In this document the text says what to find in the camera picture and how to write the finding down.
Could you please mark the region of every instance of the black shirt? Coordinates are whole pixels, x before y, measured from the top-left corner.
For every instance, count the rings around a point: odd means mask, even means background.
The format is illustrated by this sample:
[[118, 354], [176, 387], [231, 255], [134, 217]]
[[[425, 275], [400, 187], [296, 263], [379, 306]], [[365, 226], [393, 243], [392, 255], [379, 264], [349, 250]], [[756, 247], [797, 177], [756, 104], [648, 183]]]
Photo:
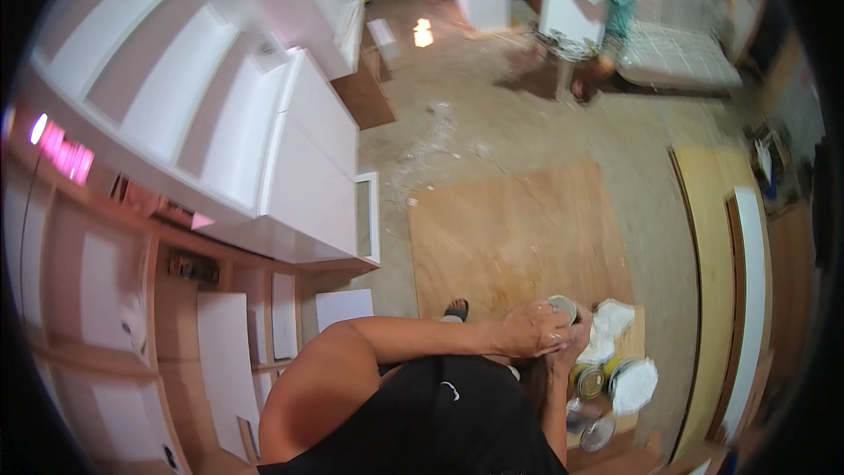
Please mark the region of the black shirt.
[[480, 356], [406, 363], [331, 435], [261, 475], [567, 475], [507, 367]]

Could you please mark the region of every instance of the woman's hand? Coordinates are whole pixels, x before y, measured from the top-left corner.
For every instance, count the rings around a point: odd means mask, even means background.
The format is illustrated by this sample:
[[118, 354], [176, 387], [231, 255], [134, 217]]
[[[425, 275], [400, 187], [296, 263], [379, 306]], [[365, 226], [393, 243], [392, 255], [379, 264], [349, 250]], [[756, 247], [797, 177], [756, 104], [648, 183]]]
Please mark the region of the woman's hand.
[[[584, 329], [582, 323], [569, 326], [570, 323], [571, 316], [566, 312], [555, 313], [548, 300], [520, 304], [504, 314], [500, 321], [491, 322], [496, 354], [511, 358], [537, 358], [566, 348], [579, 341]], [[586, 341], [589, 341], [588, 328]]]
[[559, 350], [554, 350], [552, 354], [545, 357], [545, 361], [549, 366], [549, 373], [552, 375], [564, 375], [568, 381], [569, 371], [575, 366], [577, 357], [581, 355], [583, 349], [589, 344], [589, 333], [592, 331], [592, 312], [590, 312], [582, 304], [575, 303], [577, 309], [577, 322], [571, 326], [575, 328], [580, 326], [577, 334], [572, 338], [566, 346], [560, 346]]

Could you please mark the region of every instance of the teal shirt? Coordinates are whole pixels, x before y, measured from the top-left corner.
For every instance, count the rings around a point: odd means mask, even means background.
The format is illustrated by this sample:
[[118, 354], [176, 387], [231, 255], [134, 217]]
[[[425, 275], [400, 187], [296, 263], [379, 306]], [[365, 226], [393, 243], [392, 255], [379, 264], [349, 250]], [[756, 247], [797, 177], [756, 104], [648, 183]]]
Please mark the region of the teal shirt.
[[606, 32], [627, 38], [627, 22], [633, 16], [638, 0], [609, 0]]

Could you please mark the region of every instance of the person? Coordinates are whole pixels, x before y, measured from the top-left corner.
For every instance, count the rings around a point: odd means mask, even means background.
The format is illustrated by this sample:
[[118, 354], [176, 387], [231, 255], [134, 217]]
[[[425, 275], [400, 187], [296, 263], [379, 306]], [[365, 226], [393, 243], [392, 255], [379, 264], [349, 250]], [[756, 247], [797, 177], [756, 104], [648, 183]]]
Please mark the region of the person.
[[[258, 428], [261, 475], [565, 474], [569, 373], [592, 314], [547, 300], [464, 323], [457, 300], [434, 322], [364, 317], [331, 325], [270, 391]], [[542, 368], [538, 416], [527, 387], [490, 357]], [[385, 375], [379, 366], [400, 364]]]
[[638, 0], [608, 0], [607, 23], [601, 54], [575, 71], [571, 93], [581, 102], [588, 102], [597, 89], [597, 83], [613, 75], [618, 60], [624, 54], [628, 38], [627, 23], [633, 16]]

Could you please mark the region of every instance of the concrete floor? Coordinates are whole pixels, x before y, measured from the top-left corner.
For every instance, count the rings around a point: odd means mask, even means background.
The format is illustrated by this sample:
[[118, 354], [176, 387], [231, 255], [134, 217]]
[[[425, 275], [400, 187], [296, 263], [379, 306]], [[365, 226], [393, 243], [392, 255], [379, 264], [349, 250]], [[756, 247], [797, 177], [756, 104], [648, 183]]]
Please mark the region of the concrete floor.
[[[507, 55], [519, 48], [498, 37], [463, 37], [451, 3], [373, 0], [368, 15], [387, 19], [400, 51], [385, 84], [397, 121], [360, 133], [360, 151], [381, 177], [382, 268], [348, 283], [324, 280], [319, 291], [372, 289], [376, 314], [416, 317], [409, 191], [591, 158], [604, 173], [635, 299], [648, 312], [647, 352], [659, 370], [637, 441], [661, 429], [662, 453], [670, 454], [691, 388], [698, 296], [691, 233], [667, 150], [742, 144], [745, 103], [617, 93], [599, 94], [587, 108], [555, 102], [496, 86], [510, 73]], [[430, 19], [435, 38], [426, 48], [413, 45], [419, 17]], [[302, 311], [307, 340], [316, 334], [316, 312], [313, 303]]]

